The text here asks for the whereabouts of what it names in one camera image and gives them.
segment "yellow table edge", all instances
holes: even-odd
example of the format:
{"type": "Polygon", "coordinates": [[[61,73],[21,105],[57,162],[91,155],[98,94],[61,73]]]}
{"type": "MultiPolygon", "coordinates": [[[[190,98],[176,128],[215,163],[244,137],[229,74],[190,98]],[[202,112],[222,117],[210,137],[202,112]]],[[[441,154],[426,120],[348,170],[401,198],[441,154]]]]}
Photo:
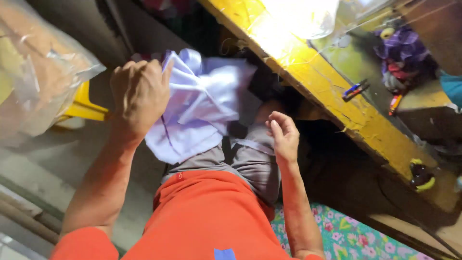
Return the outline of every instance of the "yellow table edge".
{"type": "MultiPolygon", "coordinates": [[[[361,95],[344,103],[339,97],[350,84],[317,51],[280,26],[256,0],[199,0],[199,2],[237,37],[247,41],[253,52],[308,100],[328,111],[338,125],[382,166],[408,182],[409,162],[421,159],[426,165],[437,162],[417,147],[383,117],[361,95]]],[[[456,177],[444,178],[440,187],[422,196],[444,211],[452,211],[460,196],[453,192],[456,177]]]]}

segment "purple cloth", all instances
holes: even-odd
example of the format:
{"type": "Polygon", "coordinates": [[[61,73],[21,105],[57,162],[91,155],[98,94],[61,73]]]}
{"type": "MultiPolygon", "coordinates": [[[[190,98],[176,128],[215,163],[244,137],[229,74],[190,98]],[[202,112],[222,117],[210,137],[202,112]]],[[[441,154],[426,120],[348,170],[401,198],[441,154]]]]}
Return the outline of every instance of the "purple cloth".
{"type": "Polygon", "coordinates": [[[202,58],[190,49],[168,51],[164,69],[170,60],[175,61],[170,100],[145,141],[159,160],[175,164],[210,150],[228,134],[256,67],[244,59],[202,58]]]}
{"type": "MultiPolygon", "coordinates": [[[[381,32],[375,31],[375,35],[379,36],[381,32]]],[[[395,62],[405,62],[406,69],[411,71],[418,70],[420,62],[430,54],[419,40],[419,35],[407,25],[398,29],[390,39],[383,40],[383,44],[374,47],[374,50],[377,56],[383,59],[382,74],[388,71],[385,61],[387,58],[395,62]]]]}

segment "gray fabric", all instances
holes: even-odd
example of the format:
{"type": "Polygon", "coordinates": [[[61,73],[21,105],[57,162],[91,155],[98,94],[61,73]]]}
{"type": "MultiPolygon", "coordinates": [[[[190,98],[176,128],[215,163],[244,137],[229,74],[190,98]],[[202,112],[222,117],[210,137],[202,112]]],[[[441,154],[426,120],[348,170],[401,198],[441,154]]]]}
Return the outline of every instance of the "gray fabric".
{"type": "MultiPolygon", "coordinates": [[[[258,142],[269,148],[273,147],[274,139],[266,134],[264,124],[254,124],[249,127],[245,139],[258,142]]],[[[276,164],[275,156],[267,155],[261,151],[236,144],[233,148],[236,153],[233,163],[225,163],[225,155],[221,143],[181,164],[173,165],[173,168],[162,178],[164,183],[176,173],[185,171],[225,171],[233,173],[249,184],[253,192],[266,204],[276,202],[279,194],[281,176],[276,164]]]]}

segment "green floral cloth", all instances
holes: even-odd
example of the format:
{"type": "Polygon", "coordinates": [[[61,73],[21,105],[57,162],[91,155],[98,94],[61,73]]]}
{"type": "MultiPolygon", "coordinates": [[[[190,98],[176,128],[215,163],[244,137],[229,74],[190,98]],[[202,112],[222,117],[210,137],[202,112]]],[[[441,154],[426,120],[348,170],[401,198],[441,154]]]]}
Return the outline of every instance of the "green floral cloth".
{"type": "MultiPolygon", "coordinates": [[[[311,208],[327,260],[433,260],[325,205],[312,203],[311,208]]],[[[276,205],[271,226],[281,247],[290,255],[282,204],[276,205]]]]}

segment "plastic bag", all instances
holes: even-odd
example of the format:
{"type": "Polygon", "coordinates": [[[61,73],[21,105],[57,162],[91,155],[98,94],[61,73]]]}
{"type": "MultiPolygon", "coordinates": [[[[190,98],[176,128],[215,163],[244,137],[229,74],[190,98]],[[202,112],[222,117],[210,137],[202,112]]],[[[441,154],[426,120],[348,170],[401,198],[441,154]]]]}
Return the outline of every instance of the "plastic bag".
{"type": "Polygon", "coordinates": [[[106,69],[23,0],[0,0],[0,142],[42,134],[106,69]]]}

